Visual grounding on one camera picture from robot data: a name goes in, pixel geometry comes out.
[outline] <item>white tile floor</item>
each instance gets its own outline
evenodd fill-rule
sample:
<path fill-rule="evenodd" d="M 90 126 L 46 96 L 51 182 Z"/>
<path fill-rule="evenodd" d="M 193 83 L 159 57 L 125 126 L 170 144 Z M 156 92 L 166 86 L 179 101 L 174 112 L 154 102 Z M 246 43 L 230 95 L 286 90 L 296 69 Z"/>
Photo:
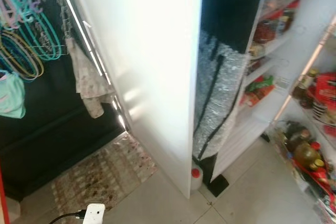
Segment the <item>white tile floor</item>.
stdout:
<path fill-rule="evenodd" d="M 263 140 L 257 140 L 224 176 L 230 186 L 218 198 L 202 187 L 188 200 L 161 172 L 156 172 L 116 207 L 105 212 L 103 223 L 319 223 L 312 205 L 305 200 L 284 163 Z M 48 199 L 42 200 L 38 207 L 50 200 L 50 192 L 45 195 L 49 195 Z M 14 224 L 47 224 L 57 216 L 55 209 L 41 212 L 40 216 L 34 216 L 34 221 L 21 220 Z"/>

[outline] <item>small red cap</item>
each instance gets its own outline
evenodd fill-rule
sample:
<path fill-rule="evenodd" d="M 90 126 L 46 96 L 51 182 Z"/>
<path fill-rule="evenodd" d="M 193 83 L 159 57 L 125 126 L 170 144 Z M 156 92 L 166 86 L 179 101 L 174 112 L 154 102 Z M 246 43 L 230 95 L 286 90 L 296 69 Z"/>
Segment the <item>small red cap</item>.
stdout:
<path fill-rule="evenodd" d="M 197 168 L 194 168 L 191 170 L 191 175 L 194 177 L 194 178 L 199 178 L 200 176 L 200 173 L 199 173 L 199 170 Z"/>
<path fill-rule="evenodd" d="M 321 148 L 321 145 L 318 142 L 312 142 L 310 146 L 313 147 L 316 151 Z"/>

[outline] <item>doormat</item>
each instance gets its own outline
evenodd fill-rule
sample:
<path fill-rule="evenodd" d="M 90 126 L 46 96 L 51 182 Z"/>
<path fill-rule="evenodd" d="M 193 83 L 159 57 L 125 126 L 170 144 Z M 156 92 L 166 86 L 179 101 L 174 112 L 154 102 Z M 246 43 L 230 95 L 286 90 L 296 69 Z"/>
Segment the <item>doormat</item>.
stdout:
<path fill-rule="evenodd" d="M 106 211 L 145 182 L 157 170 L 131 135 L 105 145 L 56 178 L 52 184 L 60 215 L 104 203 Z M 67 218 L 63 223 L 78 223 Z"/>

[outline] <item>black cable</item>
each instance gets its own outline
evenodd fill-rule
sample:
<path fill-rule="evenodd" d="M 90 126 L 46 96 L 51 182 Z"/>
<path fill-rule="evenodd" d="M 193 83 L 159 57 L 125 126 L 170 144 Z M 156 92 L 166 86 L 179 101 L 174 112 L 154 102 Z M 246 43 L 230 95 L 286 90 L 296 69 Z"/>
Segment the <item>black cable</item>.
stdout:
<path fill-rule="evenodd" d="M 54 219 L 51 223 L 49 224 L 53 224 L 55 223 L 56 221 L 58 221 L 59 219 L 62 219 L 64 217 L 68 217 L 68 216 L 75 216 L 77 219 L 84 219 L 85 217 L 85 213 L 86 213 L 86 210 L 85 209 L 82 209 L 78 212 L 72 212 L 70 214 L 65 214 L 65 215 L 61 215 L 61 216 L 58 216 L 56 219 Z"/>

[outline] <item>refrigerator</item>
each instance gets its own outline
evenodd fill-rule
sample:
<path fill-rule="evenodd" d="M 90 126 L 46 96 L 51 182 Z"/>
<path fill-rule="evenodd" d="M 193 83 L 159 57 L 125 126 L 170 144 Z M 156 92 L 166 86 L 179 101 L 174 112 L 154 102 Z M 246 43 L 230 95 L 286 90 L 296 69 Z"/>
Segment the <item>refrigerator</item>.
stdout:
<path fill-rule="evenodd" d="M 71 1 L 117 91 L 119 119 L 189 198 L 200 31 L 249 57 L 258 23 L 295 0 Z M 336 24 L 334 3 L 300 0 L 289 30 L 264 44 L 265 61 L 244 75 L 242 89 L 263 74 L 274 77 L 275 88 L 255 106 L 238 108 L 229 137 L 207 163 L 200 162 L 210 187 L 261 135 L 272 138 L 282 120 L 312 129 L 326 158 L 336 164 L 335 137 L 326 135 L 291 96 L 312 67 L 335 71 L 335 52 L 324 47 Z M 306 189 L 301 181 L 298 185 Z"/>

